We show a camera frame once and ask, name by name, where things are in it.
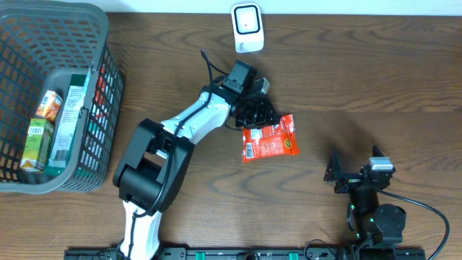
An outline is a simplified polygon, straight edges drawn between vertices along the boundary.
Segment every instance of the red plastic wrapper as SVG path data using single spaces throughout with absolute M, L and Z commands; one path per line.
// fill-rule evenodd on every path
M 295 125 L 292 115 L 281 117 L 279 124 L 262 129 L 244 129 L 243 162 L 275 155 L 298 155 Z

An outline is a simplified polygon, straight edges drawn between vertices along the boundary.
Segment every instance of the white background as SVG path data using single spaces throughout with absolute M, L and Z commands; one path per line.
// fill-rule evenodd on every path
M 264 14 L 462 15 L 462 0 L 63 0 L 87 2 L 106 12 L 229 14 L 235 4 L 255 2 Z

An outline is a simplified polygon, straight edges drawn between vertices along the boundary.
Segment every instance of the green and yellow box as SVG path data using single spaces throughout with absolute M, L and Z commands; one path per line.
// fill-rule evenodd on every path
M 54 126 L 46 119 L 32 118 L 27 130 L 26 145 L 21 159 L 21 168 L 30 173 L 42 173 L 45 169 Z

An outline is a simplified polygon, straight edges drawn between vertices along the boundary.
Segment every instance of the gray basket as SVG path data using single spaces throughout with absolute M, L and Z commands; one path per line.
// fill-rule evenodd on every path
M 103 184 L 123 89 L 108 30 L 108 17 L 91 4 L 0 1 L 0 191 L 85 192 Z M 65 99 L 71 75 L 89 70 L 65 171 L 53 177 L 20 169 L 39 99 L 46 90 Z

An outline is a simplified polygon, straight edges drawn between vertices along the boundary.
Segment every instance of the wooden table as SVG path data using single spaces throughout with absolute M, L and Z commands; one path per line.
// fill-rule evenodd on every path
M 244 55 L 234 50 L 230 15 L 109 18 L 126 86 L 108 179 L 89 194 L 0 194 L 1 259 L 62 259 L 67 248 L 122 239 L 113 172 L 138 122 L 172 118 L 197 99 L 208 81 L 201 47 L 221 69 L 241 59 L 269 79 L 276 109 L 295 117 L 302 153 L 242 164 L 241 133 L 214 130 L 163 216 L 162 241 L 297 247 L 353 239 L 348 196 L 323 182 L 328 148 L 358 170 L 378 144 L 397 169 L 387 190 L 446 214 L 452 232 L 439 259 L 462 259 L 462 18 L 265 15 L 264 49 Z M 443 221 L 379 197 L 407 211 L 404 245 L 430 256 Z

